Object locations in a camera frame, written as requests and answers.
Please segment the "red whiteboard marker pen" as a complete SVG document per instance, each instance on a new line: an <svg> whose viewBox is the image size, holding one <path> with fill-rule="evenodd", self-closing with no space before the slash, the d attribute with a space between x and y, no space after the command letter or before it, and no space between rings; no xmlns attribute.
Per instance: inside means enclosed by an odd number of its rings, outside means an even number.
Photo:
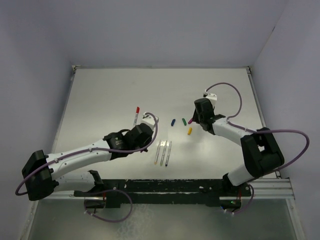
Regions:
<svg viewBox="0 0 320 240"><path fill-rule="evenodd" d="M133 127L135 127L135 126L137 125L138 116L139 116L139 113L136 112L136 113L135 113L135 116L134 116Z"/></svg>

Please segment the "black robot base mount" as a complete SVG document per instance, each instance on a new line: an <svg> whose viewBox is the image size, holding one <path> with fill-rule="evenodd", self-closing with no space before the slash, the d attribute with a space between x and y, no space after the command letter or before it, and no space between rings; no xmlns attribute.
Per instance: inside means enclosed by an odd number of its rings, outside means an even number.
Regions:
<svg viewBox="0 0 320 240"><path fill-rule="evenodd" d="M119 208L122 204L205 205L239 208L251 197L247 183L228 187L222 179L103 179L89 191L74 191L88 208Z"/></svg>

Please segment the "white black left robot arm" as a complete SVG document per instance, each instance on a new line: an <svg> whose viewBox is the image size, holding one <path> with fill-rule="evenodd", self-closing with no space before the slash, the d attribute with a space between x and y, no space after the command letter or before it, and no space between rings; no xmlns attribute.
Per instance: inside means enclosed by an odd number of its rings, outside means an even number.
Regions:
<svg viewBox="0 0 320 240"><path fill-rule="evenodd" d="M158 127L140 123L131 130L112 132L102 139L74 151L45 154L37 150L31 154L22 169L22 184L30 201L42 200L54 191L60 191L63 176L77 169L100 162L125 158L136 152L146 152L157 135Z"/></svg>

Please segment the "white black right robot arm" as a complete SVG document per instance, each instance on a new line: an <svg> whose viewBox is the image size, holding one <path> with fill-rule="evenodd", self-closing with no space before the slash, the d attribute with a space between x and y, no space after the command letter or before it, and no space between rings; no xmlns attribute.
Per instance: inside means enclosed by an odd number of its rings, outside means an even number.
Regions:
<svg viewBox="0 0 320 240"><path fill-rule="evenodd" d="M284 164L284 156L268 128L250 132L230 125L224 115L214 113L213 101L207 97L195 100L194 106L193 122L204 131L241 147L243 165L222 177L222 190L226 195L235 195L240 185L268 175Z"/></svg>

